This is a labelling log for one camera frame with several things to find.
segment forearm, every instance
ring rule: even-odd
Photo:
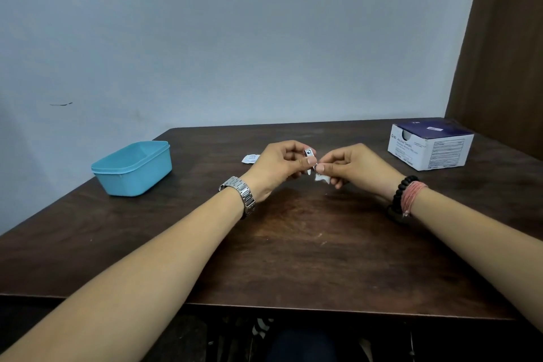
[[[140,360],[242,214],[226,188],[84,285],[0,360]]]
[[[543,331],[543,242],[431,189],[411,213]]]

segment pink string bracelet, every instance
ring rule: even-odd
[[[411,212],[411,206],[413,205],[413,202],[415,201],[415,198],[419,194],[419,192],[427,188],[428,185],[426,185],[423,182],[419,182],[418,180],[411,182],[408,187],[404,190],[404,193],[402,194],[401,199],[401,207],[403,216],[408,216]]]

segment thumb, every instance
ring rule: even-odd
[[[307,158],[301,158],[289,162],[289,175],[296,172],[303,172],[304,170],[311,169],[316,165],[316,157],[309,156]]]
[[[336,163],[319,163],[315,170],[320,174],[325,174],[330,177],[340,177],[348,179],[346,176],[348,165],[338,165]]]

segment blue plastic container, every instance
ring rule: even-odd
[[[149,140],[128,145],[91,165],[105,191],[113,196],[138,196],[172,170],[169,143]]]

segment hand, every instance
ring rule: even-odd
[[[255,164],[241,176],[255,201],[266,199],[272,190],[289,177],[297,178],[316,165],[316,157],[307,158],[304,149],[310,146],[295,140],[271,143],[266,146]]]
[[[316,171],[330,176],[330,183],[340,189],[347,181],[357,187],[392,200],[403,174],[363,144],[341,147],[326,153]]]

